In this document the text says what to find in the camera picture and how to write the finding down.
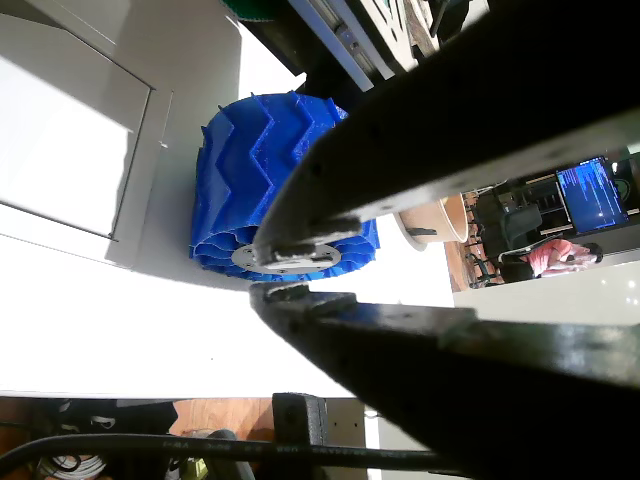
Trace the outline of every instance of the office chair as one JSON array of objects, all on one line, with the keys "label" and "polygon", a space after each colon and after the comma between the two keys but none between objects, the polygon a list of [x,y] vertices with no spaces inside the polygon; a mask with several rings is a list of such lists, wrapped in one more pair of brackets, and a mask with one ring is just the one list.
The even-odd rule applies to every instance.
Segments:
[{"label": "office chair", "polygon": [[506,213],[500,219],[502,236],[509,250],[524,248],[529,244],[527,233],[542,225],[542,215],[538,205],[526,207]]},{"label": "office chair", "polygon": [[[491,283],[491,280],[497,278],[495,273],[489,273],[487,269],[487,262],[491,262],[497,269],[500,263],[500,258],[507,252],[519,252],[520,255],[526,255],[531,250],[527,248],[537,248],[537,243],[529,245],[527,240],[527,233],[535,231],[540,225],[542,225],[542,215],[540,215],[540,209],[537,205],[528,205],[526,207],[514,210],[513,212],[503,213],[499,220],[499,235],[497,235],[496,229],[485,230],[482,236],[482,245],[484,248],[486,260],[478,258],[473,253],[468,253],[465,258],[471,260],[474,265],[477,265],[480,269],[481,275],[469,284],[471,288],[480,288],[487,286],[494,286],[496,284]],[[543,239],[542,244],[546,243],[550,238]]]}]

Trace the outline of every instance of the wooden floor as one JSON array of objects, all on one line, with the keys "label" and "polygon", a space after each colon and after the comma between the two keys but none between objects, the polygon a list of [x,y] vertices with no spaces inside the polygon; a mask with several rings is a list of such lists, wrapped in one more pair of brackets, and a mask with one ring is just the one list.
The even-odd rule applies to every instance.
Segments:
[{"label": "wooden floor", "polygon": [[[474,199],[468,194],[465,194],[465,201],[467,204],[474,203]],[[467,218],[473,219],[473,214],[468,212]],[[476,240],[472,237],[477,233],[477,227],[474,224],[469,225],[469,239],[464,243],[459,242],[446,242],[445,252],[447,254],[447,264],[449,266],[449,281],[451,282],[451,290],[456,292],[462,292],[468,290],[471,287],[469,284],[473,283],[480,275],[480,269],[474,265],[473,261],[466,258],[468,253],[474,254],[480,259],[484,259],[484,250],[482,245],[471,245],[476,243]],[[491,264],[487,265],[489,273],[495,273],[495,270]]]}]

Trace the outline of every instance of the white panel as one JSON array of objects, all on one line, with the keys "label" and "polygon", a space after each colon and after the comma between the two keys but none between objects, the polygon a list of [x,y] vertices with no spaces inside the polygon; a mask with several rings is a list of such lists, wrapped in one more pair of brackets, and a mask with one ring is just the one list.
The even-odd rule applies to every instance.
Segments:
[{"label": "white panel", "polygon": [[68,32],[0,15],[0,201],[109,235],[148,92]]},{"label": "white panel", "polygon": [[640,319],[640,262],[453,295],[480,318],[632,325]]}]

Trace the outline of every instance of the black cable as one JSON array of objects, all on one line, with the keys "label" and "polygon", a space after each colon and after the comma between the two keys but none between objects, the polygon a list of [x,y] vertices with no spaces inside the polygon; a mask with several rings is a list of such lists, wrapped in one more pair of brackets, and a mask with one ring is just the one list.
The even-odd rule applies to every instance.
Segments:
[{"label": "black cable", "polygon": [[31,425],[26,423],[17,423],[17,422],[0,422],[0,428],[15,428],[18,430],[27,430],[28,432],[37,432],[36,428],[33,428]]},{"label": "black cable", "polygon": [[40,457],[124,452],[172,457],[218,458],[236,461],[305,462],[383,470],[452,471],[455,466],[432,452],[371,450],[319,445],[279,445],[172,435],[93,434],[64,435],[35,440],[0,456],[0,477]]}]

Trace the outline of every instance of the metal hub plate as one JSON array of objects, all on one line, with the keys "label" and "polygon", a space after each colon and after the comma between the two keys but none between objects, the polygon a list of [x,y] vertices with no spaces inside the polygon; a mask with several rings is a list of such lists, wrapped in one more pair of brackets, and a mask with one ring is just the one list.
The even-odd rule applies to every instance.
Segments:
[{"label": "metal hub plate", "polygon": [[310,257],[287,259],[272,265],[258,265],[254,257],[253,245],[239,248],[231,256],[231,261],[250,272],[280,275],[301,275],[304,273],[320,272],[340,263],[342,255],[338,250],[328,245],[316,246],[316,253]]}]

